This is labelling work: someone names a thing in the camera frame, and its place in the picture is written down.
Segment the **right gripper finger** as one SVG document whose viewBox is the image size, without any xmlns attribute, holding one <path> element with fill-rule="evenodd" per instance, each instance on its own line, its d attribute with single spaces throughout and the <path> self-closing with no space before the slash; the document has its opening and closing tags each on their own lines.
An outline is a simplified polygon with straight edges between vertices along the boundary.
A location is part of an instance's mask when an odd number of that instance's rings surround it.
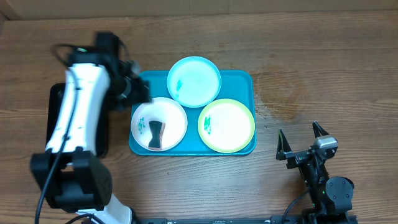
<svg viewBox="0 0 398 224">
<path fill-rule="evenodd" d="M 277 145 L 277 156 L 284 156 L 286 154 L 290 154 L 292 152 L 290 145 L 283 133 L 283 131 L 280 129 L 278 131 L 278 145 Z"/>
<path fill-rule="evenodd" d="M 327 131 L 325 131 L 317 121 L 314 121 L 312 123 L 312 127 L 313 127 L 313 132 L 316 138 L 321 137 L 321 136 L 326 136 L 329 135 L 329 133 Z"/>
</svg>

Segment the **white plate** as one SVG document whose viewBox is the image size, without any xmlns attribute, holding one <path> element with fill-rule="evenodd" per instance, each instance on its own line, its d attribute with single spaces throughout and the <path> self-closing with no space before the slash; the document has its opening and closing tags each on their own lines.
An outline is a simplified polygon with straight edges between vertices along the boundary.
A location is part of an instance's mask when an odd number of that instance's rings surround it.
<svg viewBox="0 0 398 224">
<path fill-rule="evenodd" d="M 148 148 L 152 134 L 150 121 L 165 123 L 162 136 L 162 150 Z M 153 98 L 150 103 L 143 103 L 137 107 L 131 118 L 131 134 L 134 140 L 149 151 L 161 152 L 175 147 L 187 132 L 187 115 L 182 106 L 175 100 L 166 97 Z"/>
</svg>

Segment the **black pink sponge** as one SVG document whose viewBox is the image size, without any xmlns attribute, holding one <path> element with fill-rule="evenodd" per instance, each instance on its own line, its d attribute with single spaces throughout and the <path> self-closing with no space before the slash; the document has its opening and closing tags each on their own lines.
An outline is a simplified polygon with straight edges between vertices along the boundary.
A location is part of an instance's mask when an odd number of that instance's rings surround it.
<svg viewBox="0 0 398 224">
<path fill-rule="evenodd" d="M 153 120 L 149 122 L 149 127 L 152 138 L 149 141 L 148 148 L 156 151 L 162 150 L 162 136 L 165 129 L 165 123 Z"/>
</svg>

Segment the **light blue plate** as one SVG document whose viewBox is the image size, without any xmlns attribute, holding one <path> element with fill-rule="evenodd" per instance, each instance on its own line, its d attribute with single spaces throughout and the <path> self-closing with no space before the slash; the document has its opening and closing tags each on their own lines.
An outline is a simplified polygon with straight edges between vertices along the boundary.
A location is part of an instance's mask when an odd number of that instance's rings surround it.
<svg viewBox="0 0 398 224">
<path fill-rule="evenodd" d="M 185 57 L 169 70 L 167 89 L 182 106 L 199 108 L 217 97 L 221 90 L 221 73 L 207 58 Z"/>
</svg>

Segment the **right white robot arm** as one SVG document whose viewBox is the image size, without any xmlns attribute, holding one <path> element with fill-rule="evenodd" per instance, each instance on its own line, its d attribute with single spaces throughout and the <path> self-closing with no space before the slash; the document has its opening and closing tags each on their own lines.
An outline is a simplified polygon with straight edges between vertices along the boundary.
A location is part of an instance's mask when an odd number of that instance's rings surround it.
<svg viewBox="0 0 398 224">
<path fill-rule="evenodd" d="M 278 132 L 276 159 L 287 161 L 287 168 L 297 168 L 307 187 L 274 223 L 357 223 L 355 216 L 349 216 L 352 209 L 354 183 L 346 177 L 330 177 L 325 162 L 333 158 L 338 149 L 336 138 L 325 131 L 318 122 L 312 123 L 314 143 L 307 150 L 294 152 L 282 130 Z M 292 207 L 304 196 L 309 195 L 312 208 L 300 215 L 289 215 Z"/>
</svg>

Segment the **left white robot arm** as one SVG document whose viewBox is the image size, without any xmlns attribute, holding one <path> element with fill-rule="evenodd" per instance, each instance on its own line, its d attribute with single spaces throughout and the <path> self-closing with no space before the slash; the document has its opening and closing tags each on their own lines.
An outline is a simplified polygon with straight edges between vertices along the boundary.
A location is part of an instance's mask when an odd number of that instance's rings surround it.
<svg viewBox="0 0 398 224">
<path fill-rule="evenodd" d="M 138 223 L 113 194 L 101 158 L 108 151 L 109 112 L 150 102 L 149 83 L 112 32 L 97 32 L 91 46 L 71 45 L 62 65 L 65 82 L 50 90 L 45 151 L 30 160 L 41 191 L 37 208 L 47 203 L 86 223 Z"/>
</svg>

